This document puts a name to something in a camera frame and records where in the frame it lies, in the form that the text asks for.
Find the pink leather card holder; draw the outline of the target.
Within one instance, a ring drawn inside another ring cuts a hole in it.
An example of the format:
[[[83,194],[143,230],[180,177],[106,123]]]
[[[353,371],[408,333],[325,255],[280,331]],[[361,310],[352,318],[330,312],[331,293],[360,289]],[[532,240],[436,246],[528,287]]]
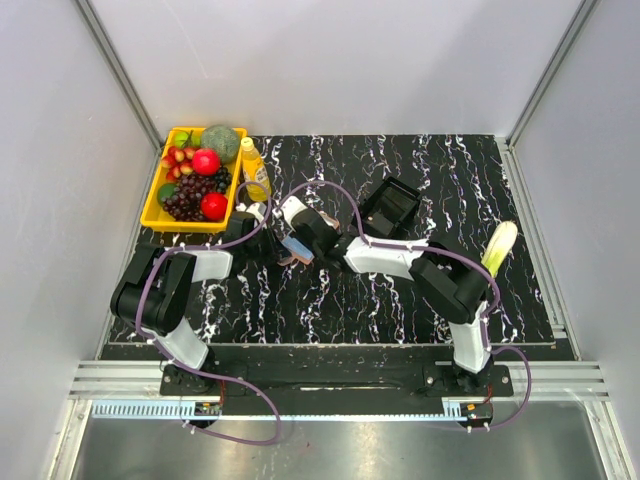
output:
[[[327,225],[331,226],[334,230],[339,229],[340,222],[337,219],[330,217],[324,211],[320,211],[319,214]],[[289,233],[282,239],[281,243],[289,251],[292,261],[309,265],[314,260],[312,251],[306,248],[292,233]]]

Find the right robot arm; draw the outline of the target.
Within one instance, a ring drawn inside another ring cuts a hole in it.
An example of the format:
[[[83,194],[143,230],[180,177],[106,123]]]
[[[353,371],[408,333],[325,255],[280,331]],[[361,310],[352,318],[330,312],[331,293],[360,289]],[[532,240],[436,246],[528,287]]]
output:
[[[491,354],[484,310],[489,272],[444,243],[342,234],[318,211],[295,198],[281,208],[300,242],[325,264],[353,274],[384,274],[410,280],[449,324],[453,371],[446,381],[469,396],[491,382]]]

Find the black card box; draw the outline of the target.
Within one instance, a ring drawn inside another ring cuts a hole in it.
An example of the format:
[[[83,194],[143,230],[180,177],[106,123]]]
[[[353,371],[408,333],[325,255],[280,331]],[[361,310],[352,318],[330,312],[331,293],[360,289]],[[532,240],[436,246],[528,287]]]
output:
[[[418,190],[394,177],[384,179],[358,204],[363,232],[382,239],[406,239],[420,200]]]

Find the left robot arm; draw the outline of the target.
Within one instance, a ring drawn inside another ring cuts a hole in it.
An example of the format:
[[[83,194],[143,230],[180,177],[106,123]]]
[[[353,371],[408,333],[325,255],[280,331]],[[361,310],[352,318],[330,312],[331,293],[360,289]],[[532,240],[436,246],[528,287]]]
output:
[[[184,369],[182,383],[196,395],[213,390],[217,372],[214,352],[185,317],[192,285],[224,280],[250,260],[274,264],[282,252],[274,230],[249,212],[233,213],[215,240],[209,246],[138,245],[110,301],[114,316]]]

